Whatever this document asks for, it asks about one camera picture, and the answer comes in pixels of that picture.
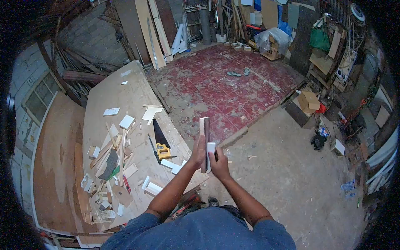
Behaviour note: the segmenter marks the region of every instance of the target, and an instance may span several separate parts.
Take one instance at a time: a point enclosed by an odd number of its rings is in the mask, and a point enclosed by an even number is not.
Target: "window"
[[[22,107],[38,126],[57,91],[65,92],[53,72],[47,70],[23,99]]]

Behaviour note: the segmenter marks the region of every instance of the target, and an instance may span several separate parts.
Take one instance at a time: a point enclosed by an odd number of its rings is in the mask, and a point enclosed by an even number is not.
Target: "gray foam piece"
[[[104,170],[104,173],[100,175],[99,178],[106,180],[110,176],[110,174],[114,171],[114,169],[117,167],[117,161],[118,161],[117,152],[114,149],[112,149],[110,152],[110,156],[107,159],[106,170]]]

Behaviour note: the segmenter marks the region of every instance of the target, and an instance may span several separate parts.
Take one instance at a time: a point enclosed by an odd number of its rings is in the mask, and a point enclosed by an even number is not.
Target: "yellow saw handle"
[[[171,151],[165,144],[156,143],[156,150],[160,160],[171,158]]]

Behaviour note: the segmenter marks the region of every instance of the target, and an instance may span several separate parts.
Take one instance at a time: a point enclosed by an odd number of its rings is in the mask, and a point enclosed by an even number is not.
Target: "white painted wall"
[[[44,42],[50,55],[50,40]],[[15,99],[17,118],[17,138],[14,157],[11,160],[11,171],[16,194],[25,210],[33,216],[30,190],[30,165],[39,126],[32,121],[21,106],[21,102],[36,81],[49,68],[35,43],[21,52],[14,61],[10,93]],[[57,58],[57,70],[62,75],[60,58]]]

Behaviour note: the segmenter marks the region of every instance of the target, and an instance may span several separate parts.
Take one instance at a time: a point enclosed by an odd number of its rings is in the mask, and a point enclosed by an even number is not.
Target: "red tile floor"
[[[250,69],[248,76],[244,68]],[[228,76],[227,71],[242,74]],[[219,44],[147,74],[167,105],[170,118],[190,145],[199,118],[211,118],[211,139],[217,144],[257,120],[304,79],[280,60],[235,51]]]

